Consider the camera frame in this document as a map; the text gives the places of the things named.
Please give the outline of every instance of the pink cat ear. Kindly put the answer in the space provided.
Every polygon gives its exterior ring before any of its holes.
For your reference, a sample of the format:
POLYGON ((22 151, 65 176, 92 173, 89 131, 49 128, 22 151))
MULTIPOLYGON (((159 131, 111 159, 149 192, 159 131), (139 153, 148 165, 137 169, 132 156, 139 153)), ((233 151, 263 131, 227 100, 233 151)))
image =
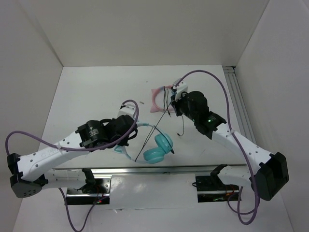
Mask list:
POLYGON ((152 107, 150 109, 150 113, 159 112, 159 111, 160 110, 155 105, 152 105, 152 107))

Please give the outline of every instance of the ear cushion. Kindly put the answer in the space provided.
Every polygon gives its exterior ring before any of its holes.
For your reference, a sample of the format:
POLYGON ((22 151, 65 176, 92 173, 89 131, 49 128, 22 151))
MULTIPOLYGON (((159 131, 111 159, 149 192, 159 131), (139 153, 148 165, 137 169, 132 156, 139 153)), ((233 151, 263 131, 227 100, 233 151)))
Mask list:
POLYGON ((164 135, 162 135, 162 134, 156 135, 154 137, 154 140, 155 140, 156 144, 158 145, 158 147, 160 147, 160 148, 162 148, 164 150, 165 154, 170 152, 172 150, 172 148, 173 148, 173 145, 174 145, 173 141, 165 133, 164 133, 164 135))
POLYGON ((165 151, 161 147, 149 149, 144 152, 144 159, 147 163, 159 163, 164 160, 165 151))

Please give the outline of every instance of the headphones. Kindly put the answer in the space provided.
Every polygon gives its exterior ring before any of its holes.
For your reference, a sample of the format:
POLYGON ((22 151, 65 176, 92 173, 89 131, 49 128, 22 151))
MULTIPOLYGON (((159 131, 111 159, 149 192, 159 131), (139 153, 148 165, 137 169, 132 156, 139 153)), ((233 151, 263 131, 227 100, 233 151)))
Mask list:
MULTIPOLYGON (((138 127, 153 127, 154 129, 160 132, 160 134, 154 137, 154 140, 156 144, 158 145, 158 147, 145 151, 143 153, 144 160, 137 160, 135 161, 136 163, 148 163, 148 164, 159 163, 164 160, 164 156, 167 153, 171 152, 174 154, 173 141, 171 140, 169 135, 164 133, 162 130, 157 128, 155 125, 151 125, 149 123, 138 122, 136 125, 138 127)), ((125 156, 129 160, 133 160, 133 161, 135 160, 127 153, 125 146, 117 145, 113 149, 113 151, 117 153, 125 154, 125 156)))

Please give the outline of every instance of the wall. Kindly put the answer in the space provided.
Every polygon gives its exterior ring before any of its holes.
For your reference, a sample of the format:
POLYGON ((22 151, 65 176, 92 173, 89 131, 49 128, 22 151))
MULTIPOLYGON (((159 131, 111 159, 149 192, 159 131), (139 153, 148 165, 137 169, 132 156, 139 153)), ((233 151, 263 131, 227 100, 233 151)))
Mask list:
POLYGON ((236 68, 258 144, 288 160, 282 189, 295 232, 308 231, 309 0, 271 0, 236 68))
POLYGON ((268 3, 30 1, 64 66, 235 66, 268 3))
MULTIPOLYGON (((0 225, 13 230, 21 204, 11 191, 4 140, 14 130, 41 136, 62 70, 17 1, 0 2, 0 225)), ((15 136, 10 151, 27 154, 39 143, 15 136)))

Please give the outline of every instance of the blue ear cup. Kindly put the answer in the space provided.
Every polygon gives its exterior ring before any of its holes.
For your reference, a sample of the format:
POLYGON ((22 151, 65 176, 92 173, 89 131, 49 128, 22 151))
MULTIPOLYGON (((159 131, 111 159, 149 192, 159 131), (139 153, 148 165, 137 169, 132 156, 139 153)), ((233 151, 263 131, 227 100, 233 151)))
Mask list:
POLYGON ((147 163, 154 164, 164 160, 164 156, 172 151, 173 141, 167 134, 158 134, 154 138, 158 147, 144 152, 144 159, 147 163))

